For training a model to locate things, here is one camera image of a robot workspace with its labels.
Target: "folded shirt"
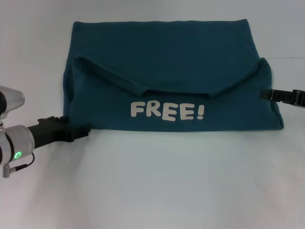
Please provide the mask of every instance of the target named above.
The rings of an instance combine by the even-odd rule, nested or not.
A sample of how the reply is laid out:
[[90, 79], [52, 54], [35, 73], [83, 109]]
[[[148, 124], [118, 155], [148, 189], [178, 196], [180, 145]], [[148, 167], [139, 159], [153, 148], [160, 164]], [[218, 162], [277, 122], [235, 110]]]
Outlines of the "folded shirt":
[[71, 125], [135, 131], [278, 130], [271, 69], [247, 20], [75, 22], [63, 79]]

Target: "white wall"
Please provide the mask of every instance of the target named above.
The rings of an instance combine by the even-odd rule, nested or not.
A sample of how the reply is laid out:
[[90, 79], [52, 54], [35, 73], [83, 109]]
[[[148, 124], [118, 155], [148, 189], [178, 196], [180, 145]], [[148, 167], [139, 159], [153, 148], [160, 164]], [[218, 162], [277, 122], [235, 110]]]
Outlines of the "white wall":
[[[305, 90], [304, 8], [301, 0], [0, 0], [0, 84], [26, 96], [5, 125], [62, 114], [74, 21], [247, 18], [274, 88]], [[304, 228], [305, 110], [280, 109], [283, 131], [94, 130], [39, 148], [31, 167], [0, 178], [0, 228]]]

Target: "white background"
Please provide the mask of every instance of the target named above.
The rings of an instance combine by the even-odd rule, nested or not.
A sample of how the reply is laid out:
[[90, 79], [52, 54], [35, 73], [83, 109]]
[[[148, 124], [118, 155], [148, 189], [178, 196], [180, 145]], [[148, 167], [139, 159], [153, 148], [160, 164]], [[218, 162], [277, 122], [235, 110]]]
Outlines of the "white background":
[[[304, 9], [303, 0], [0, 0], [0, 84], [26, 97], [5, 125], [62, 115], [74, 21], [246, 18], [274, 88], [305, 90]], [[280, 109], [283, 131], [93, 130], [39, 148], [32, 166], [0, 178], [0, 228], [305, 228], [305, 109]]]

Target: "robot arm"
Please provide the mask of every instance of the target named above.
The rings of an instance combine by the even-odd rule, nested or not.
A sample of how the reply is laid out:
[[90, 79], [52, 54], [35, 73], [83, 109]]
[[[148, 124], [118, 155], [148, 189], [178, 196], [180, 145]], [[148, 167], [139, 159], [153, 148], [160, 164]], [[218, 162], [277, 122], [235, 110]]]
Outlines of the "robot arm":
[[300, 90], [293, 90], [292, 92], [274, 89], [262, 90], [260, 98], [267, 99], [273, 102], [283, 102], [292, 106], [305, 108], [305, 92]]
[[10, 168], [10, 162], [33, 155], [34, 149], [52, 142], [73, 142], [77, 138], [89, 135], [90, 125], [80, 128], [69, 126], [68, 117], [49, 117], [39, 119], [38, 125], [25, 127], [16, 125], [5, 128], [2, 119], [8, 113], [22, 106], [25, 98], [22, 92], [0, 86], [0, 165], [3, 165], [3, 177], [7, 178], [10, 173], [26, 168], [27, 164]]

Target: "exclamation mark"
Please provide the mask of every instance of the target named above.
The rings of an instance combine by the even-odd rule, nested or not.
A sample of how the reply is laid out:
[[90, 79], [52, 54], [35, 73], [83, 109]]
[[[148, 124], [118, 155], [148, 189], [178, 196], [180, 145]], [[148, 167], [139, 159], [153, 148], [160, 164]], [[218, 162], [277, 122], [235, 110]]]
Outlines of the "exclamation mark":
[[204, 105], [200, 105], [198, 109], [198, 119], [203, 119], [203, 114], [204, 114]]

